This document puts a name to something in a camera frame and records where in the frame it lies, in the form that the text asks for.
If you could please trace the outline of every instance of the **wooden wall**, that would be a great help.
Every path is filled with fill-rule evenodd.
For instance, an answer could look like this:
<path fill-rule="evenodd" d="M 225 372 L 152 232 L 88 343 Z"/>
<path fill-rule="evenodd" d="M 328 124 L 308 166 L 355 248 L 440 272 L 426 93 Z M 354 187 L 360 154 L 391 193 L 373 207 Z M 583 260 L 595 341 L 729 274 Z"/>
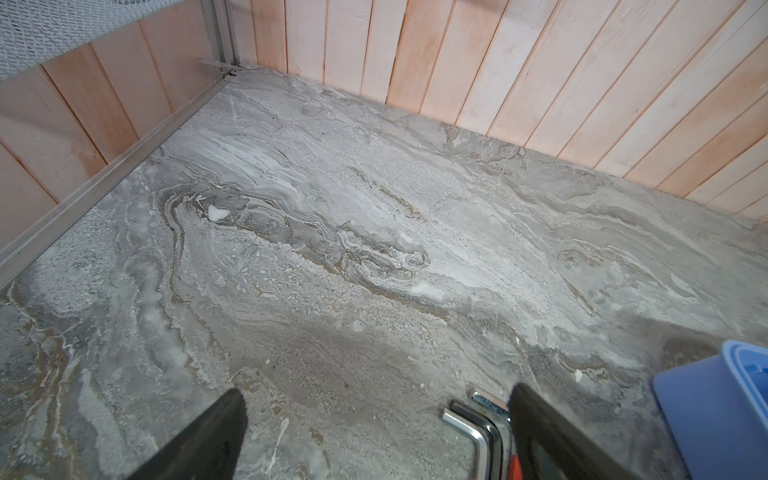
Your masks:
<path fill-rule="evenodd" d="M 768 220 L 766 0 L 233 0 L 240 57 Z"/>
<path fill-rule="evenodd" d="M 0 248 L 216 80 L 185 0 L 0 83 Z"/>

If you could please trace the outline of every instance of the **marble veining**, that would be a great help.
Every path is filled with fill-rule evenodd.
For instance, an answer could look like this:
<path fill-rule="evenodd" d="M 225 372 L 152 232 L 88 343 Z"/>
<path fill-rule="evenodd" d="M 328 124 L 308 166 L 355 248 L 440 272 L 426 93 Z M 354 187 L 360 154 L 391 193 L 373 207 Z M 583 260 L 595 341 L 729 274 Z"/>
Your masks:
<path fill-rule="evenodd" d="M 244 71 L 0 292 L 3 478 L 123 478 L 231 386 L 238 478 L 468 478 L 528 382 L 641 478 L 650 389 L 768 346 L 768 228 Z"/>

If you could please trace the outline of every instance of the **wooden plank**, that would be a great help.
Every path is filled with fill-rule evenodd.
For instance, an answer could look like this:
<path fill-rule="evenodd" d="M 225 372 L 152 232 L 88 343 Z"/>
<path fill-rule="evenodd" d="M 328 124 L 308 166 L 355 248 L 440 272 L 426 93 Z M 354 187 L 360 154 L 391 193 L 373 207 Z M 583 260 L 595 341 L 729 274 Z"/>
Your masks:
<path fill-rule="evenodd" d="M 686 198 L 700 204 L 710 202 L 766 162 L 768 162 L 768 137 L 763 137 L 761 141 L 690 192 Z"/>
<path fill-rule="evenodd" d="M 139 20 L 139 25 L 174 111 L 216 80 L 215 68 L 200 63 L 213 57 L 198 0 L 163 8 Z"/>
<path fill-rule="evenodd" d="M 721 81 L 625 176 L 656 187 L 768 92 L 768 40 Z"/>
<path fill-rule="evenodd" d="M 372 0 L 328 0 L 325 84 L 360 94 Z"/>
<path fill-rule="evenodd" d="M 508 0 L 456 2 L 421 114 L 454 124 Z"/>
<path fill-rule="evenodd" d="M 0 249 L 21 235 L 56 202 L 0 144 Z"/>
<path fill-rule="evenodd" d="M 768 37 L 768 3 L 746 0 L 597 166 L 623 177 Z"/>
<path fill-rule="evenodd" d="M 594 167 L 742 0 L 680 0 L 581 125 L 560 158 Z"/>
<path fill-rule="evenodd" d="M 456 125 L 486 134 L 558 0 L 511 0 Z"/>
<path fill-rule="evenodd" d="M 674 0 L 623 0 L 525 144 L 557 156 L 640 51 Z"/>
<path fill-rule="evenodd" d="M 70 50 L 42 66 L 107 162 L 136 143 L 138 135 L 91 44 Z"/>
<path fill-rule="evenodd" d="M 170 103 L 137 22 L 93 40 L 92 45 L 139 137 L 170 116 Z"/>
<path fill-rule="evenodd" d="M 685 197 L 767 134 L 768 96 L 764 96 L 661 182 L 658 189 Z"/>
<path fill-rule="evenodd" d="M 256 51 L 256 33 L 253 29 L 253 8 L 250 0 L 231 0 L 232 22 L 234 23 L 237 57 L 244 67 L 259 64 Z"/>
<path fill-rule="evenodd" d="M 564 0 L 526 61 L 488 135 L 525 145 L 617 0 Z"/>
<path fill-rule="evenodd" d="M 768 222 L 768 195 L 759 199 L 754 204 L 749 205 L 747 208 L 740 211 L 739 214 L 747 218 L 754 218 L 761 222 Z"/>
<path fill-rule="evenodd" d="M 106 163 L 42 68 L 0 84 L 0 139 L 60 202 Z"/>
<path fill-rule="evenodd" d="M 326 0 L 286 0 L 288 73 L 323 83 Z"/>
<path fill-rule="evenodd" d="M 742 178 L 709 205 L 721 210 L 738 213 L 768 194 L 768 164 Z"/>
<path fill-rule="evenodd" d="M 251 0 L 259 65 L 288 73 L 284 0 Z"/>
<path fill-rule="evenodd" d="M 455 0 L 408 2 L 386 103 L 419 111 Z"/>
<path fill-rule="evenodd" d="M 407 3 L 408 0 L 373 0 L 360 88 L 363 97 L 382 103 L 386 101 Z"/>

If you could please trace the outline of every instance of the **stone countertop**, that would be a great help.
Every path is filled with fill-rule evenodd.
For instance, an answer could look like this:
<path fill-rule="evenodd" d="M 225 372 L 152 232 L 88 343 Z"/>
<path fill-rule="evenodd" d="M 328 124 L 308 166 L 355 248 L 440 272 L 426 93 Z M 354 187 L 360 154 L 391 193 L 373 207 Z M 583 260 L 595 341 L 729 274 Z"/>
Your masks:
<path fill-rule="evenodd" d="M 656 372 L 768 345 L 768 228 L 243 71 L 0 292 L 3 478 L 122 478 L 232 386 L 238 478 L 468 478 L 527 382 L 685 478 Z"/>

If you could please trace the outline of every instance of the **gray mesh screen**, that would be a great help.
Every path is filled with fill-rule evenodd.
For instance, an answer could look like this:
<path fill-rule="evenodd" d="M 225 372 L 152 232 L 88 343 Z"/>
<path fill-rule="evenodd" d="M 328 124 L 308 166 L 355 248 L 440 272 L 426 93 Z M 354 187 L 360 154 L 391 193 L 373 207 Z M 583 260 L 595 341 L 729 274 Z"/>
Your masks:
<path fill-rule="evenodd" d="M 0 81 L 181 0 L 0 0 Z"/>

